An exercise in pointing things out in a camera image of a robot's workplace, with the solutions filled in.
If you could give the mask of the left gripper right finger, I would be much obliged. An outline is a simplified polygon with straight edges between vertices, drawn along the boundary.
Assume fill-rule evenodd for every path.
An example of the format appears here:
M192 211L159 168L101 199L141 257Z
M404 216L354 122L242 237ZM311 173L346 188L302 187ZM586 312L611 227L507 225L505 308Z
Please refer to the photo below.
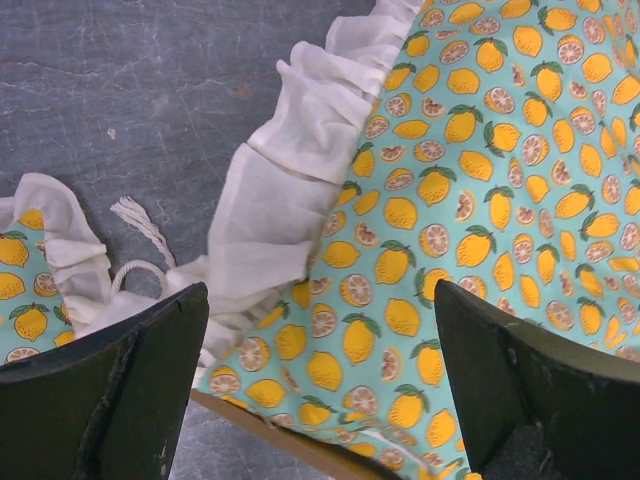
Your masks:
M445 280L435 313L466 454L482 475L537 428L566 479L639 476L639 364L518 319Z

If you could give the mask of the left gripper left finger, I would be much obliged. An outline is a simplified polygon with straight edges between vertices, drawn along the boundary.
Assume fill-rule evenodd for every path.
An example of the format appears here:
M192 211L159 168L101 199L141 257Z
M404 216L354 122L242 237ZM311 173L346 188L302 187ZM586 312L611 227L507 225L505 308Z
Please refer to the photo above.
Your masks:
M193 284L1 368L4 479L166 479L209 307Z

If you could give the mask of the large lemon print cushion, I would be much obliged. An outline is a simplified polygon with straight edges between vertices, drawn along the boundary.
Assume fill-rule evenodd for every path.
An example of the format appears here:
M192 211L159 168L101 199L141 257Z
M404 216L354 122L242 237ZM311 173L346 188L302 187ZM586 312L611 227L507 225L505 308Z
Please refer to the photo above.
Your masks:
M403 479L470 479L441 280L638 358L637 2L426 2L307 279L200 389Z

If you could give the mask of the small lemon print pillow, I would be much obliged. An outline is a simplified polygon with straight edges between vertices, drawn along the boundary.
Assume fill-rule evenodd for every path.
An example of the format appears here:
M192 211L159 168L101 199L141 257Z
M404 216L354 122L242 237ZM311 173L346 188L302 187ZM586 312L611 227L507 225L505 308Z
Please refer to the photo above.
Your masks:
M39 173L22 176L1 200L1 362L10 364L62 347L153 306L155 299L123 290L133 270L165 272L142 260L115 275L107 249L63 183Z

